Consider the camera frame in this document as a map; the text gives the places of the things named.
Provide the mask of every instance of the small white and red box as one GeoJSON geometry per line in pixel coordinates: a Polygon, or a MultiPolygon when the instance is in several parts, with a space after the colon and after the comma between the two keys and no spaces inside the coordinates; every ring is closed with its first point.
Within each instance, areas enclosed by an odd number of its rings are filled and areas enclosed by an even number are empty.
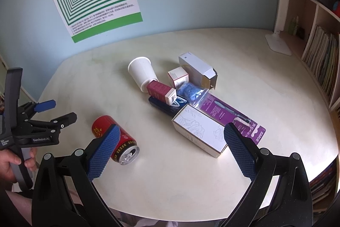
{"type": "Polygon", "coordinates": [[[168,105],[174,103],[177,98],[177,93],[174,88],[171,88],[155,80],[149,83],[149,85],[147,86],[147,92],[152,97],[155,97],[168,105]]]}
{"type": "Polygon", "coordinates": [[[169,81],[171,86],[178,90],[184,82],[189,82],[189,75],[182,67],[168,71],[169,81]]]}

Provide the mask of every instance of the lamp base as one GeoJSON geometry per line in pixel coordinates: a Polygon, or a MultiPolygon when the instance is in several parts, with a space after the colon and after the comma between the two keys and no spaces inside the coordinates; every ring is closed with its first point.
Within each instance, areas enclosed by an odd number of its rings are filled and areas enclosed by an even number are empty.
{"type": "Polygon", "coordinates": [[[282,53],[288,56],[292,55],[286,42],[278,36],[278,33],[265,35],[269,48],[272,51],[282,53]]]}

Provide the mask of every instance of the purple toothbrush package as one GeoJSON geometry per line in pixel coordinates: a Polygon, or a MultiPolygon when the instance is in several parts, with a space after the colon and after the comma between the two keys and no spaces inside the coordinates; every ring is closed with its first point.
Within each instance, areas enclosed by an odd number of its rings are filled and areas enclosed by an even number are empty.
{"type": "Polygon", "coordinates": [[[198,109],[223,126],[232,122],[243,137],[251,138],[256,145],[266,132],[264,127],[212,94],[207,94],[205,99],[200,102],[198,109]]]}

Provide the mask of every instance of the table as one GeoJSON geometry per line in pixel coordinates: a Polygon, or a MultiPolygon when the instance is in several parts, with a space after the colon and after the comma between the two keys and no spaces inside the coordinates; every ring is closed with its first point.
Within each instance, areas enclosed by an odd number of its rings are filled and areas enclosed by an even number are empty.
{"type": "MultiPolygon", "coordinates": [[[[111,115],[137,140],[140,153],[129,165],[108,162],[94,184],[116,210],[166,221],[226,218],[250,180],[231,152],[215,159],[176,132],[171,118],[152,107],[128,74],[129,62],[146,56],[160,82],[178,67],[178,56],[191,51],[218,73],[212,94],[266,128],[259,147],[275,155],[298,152],[311,181],[338,155],[328,110],[305,68],[294,56],[269,49],[267,30],[198,29],[156,34],[102,46],[65,60],[40,102],[54,99],[55,109],[35,118],[75,112],[78,120],[62,130],[60,143],[41,147],[70,155],[94,138],[93,121],[111,115]]],[[[262,207],[270,203],[274,178],[262,207]]]]}

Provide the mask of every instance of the human hand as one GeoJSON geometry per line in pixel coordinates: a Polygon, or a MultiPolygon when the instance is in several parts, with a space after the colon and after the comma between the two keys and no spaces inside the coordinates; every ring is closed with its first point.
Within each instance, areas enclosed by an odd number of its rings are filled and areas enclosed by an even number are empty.
{"type": "MultiPolygon", "coordinates": [[[[31,158],[25,161],[25,166],[30,171],[36,171],[37,166],[35,164],[35,156],[37,155],[37,148],[32,147],[30,150],[31,158]]],[[[20,165],[21,160],[20,158],[15,155],[9,149],[0,150],[0,179],[6,182],[16,183],[16,179],[14,173],[11,169],[10,163],[20,165]]]]}

